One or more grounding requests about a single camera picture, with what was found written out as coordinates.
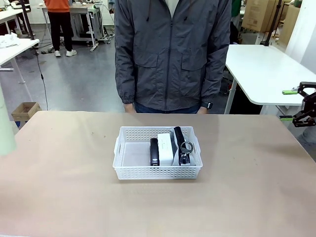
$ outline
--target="wristwatch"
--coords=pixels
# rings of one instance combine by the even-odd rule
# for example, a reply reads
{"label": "wristwatch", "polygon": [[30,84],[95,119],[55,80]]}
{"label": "wristwatch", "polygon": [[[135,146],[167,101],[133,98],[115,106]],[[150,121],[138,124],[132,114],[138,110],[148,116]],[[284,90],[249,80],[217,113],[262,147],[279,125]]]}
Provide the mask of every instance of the wristwatch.
{"label": "wristwatch", "polygon": [[207,108],[208,110],[212,109],[213,103],[202,102],[201,107]]}

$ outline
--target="person in orange shirt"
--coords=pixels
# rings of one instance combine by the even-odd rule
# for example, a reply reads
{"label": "person in orange shirt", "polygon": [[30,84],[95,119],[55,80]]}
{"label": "person in orange shirt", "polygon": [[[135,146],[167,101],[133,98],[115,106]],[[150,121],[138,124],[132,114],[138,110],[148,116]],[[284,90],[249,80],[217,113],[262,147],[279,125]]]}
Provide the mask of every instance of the person in orange shirt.
{"label": "person in orange shirt", "polygon": [[55,56],[60,57],[60,27],[64,33],[66,56],[71,57],[77,54],[73,50],[72,28],[68,0],[44,0],[48,10],[48,17],[51,26],[51,40],[55,49]]}

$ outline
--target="small open cardboard box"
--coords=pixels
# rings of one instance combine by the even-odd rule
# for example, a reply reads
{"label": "small open cardboard box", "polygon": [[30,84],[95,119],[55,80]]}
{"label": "small open cardboard box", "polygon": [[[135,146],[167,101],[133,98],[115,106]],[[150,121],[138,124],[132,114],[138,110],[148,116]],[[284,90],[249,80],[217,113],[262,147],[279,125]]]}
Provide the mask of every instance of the small open cardboard box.
{"label": "small open cardboard box", "polygon": [[11,115],[14,121],[28,121],[37,111],[41,111],[38,102],[24,102],[20,104]]}

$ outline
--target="white undershirt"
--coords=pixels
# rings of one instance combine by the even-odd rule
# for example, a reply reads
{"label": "white undershirt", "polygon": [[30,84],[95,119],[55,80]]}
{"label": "white undershirt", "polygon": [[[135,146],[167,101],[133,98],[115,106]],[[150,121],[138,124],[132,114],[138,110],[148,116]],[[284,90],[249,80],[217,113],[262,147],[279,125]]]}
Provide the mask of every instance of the white undershirt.
{"label": "white undershirt", "polygon": [[179,0],[166,0],[166,3],[168,5],[170,13],[171,13],[171,18],[173,18],[173,14],[176,10],[178,2],[179,2]]}

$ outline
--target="hand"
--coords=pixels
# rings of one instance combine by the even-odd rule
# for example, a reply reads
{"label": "hand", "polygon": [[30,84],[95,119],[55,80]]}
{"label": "hand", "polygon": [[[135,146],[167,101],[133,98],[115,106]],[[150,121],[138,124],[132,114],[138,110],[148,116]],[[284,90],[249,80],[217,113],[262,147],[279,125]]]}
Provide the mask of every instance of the hand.
{"label": "hand", "polygon": [[200,109],[198,110],[197,114],[198,114],[198,115],[206,115],[206,114],[208,114],[207,108],[205,108],[205,107],[200,107]]}
{"label": "hand", "polygon": [[124,104],[124,109],[126,113],[135,114],[136,110],[134,109],[133,104]]}

